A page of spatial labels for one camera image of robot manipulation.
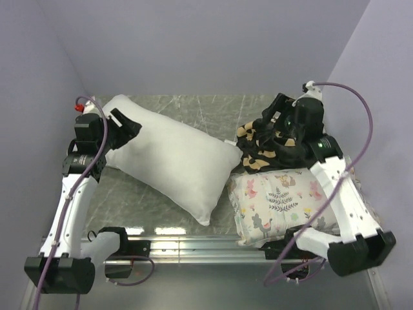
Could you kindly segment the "black pillowcase with tan flowers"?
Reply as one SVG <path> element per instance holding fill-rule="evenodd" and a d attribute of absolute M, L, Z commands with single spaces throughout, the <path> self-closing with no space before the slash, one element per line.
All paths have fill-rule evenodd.
<path fill-rule="evenodd" d="M 236 146 L 241 150 L 241 162 L 249 174 L 308 167 L 312 161 L 304 144 L 304 129 L 291 124 L 279 129 L 281 118 L 275 118 L 274 108 L 266 108 L 261 117 L 240 127 Z"/>

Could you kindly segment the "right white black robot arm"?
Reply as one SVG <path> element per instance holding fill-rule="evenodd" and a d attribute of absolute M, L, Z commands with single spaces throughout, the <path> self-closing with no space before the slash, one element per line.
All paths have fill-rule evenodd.
<path fill-rule="evenodd" d="M 262 117 L 268 120 L 275 113 L 279 114 L 275 129 L 292 130 L 301 138 L 299 159 L 319 182 L 327 196 L 324 207 L 331 207 L 339 227 L 337 236 L 315 230 L 311 222 L 288 229 L 276 263 L 286 255 L 299 258 L 308 252 L 327 261 L 338 276 L 380 266 L 396 245 L 396 237 L 372 217 L 350 176 L 351 164 L 336 139 L 324 132 L 320 91 L 298 99 L 279 93 Z"/>

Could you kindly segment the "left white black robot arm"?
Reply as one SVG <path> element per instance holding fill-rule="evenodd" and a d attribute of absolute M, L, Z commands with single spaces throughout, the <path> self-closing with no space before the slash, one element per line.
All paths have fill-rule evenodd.
<path fill-rule="evenodd" d="M 76 117 L 76 136 L 63 161 L 61 197 L 52 227 L 39 254 L 28 257 L 24 266 L 41 293 L 87 294 L 107 258 L 128 256 L 130 244 L 123 227 L 102 228 L 86 247 L 81 245 L 81 235 L 106 154 L 134 139 L 141 127 L 116 108 L 104 116 L 85 113 Z"/>

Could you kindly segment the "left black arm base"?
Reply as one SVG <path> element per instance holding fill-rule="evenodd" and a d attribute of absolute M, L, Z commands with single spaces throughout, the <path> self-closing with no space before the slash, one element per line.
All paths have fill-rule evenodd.
<path fill-rule="evenodd" d="M 120 284 L 118 280 L 128 279 L 132 276 L 132 271 L 136 265 L 143 264 L 147 269 L 144 278 L 138 280 L 135 285 L 147 281 L 154 273 L 155 263 L 150 258 L 151 241 L 150 240 L 132 240 L 128 241 L 126 251 L 120 251 L 112 254 L 104 262 L 105 277 L 113 284 L 132 286 L 132 284 Z"/>

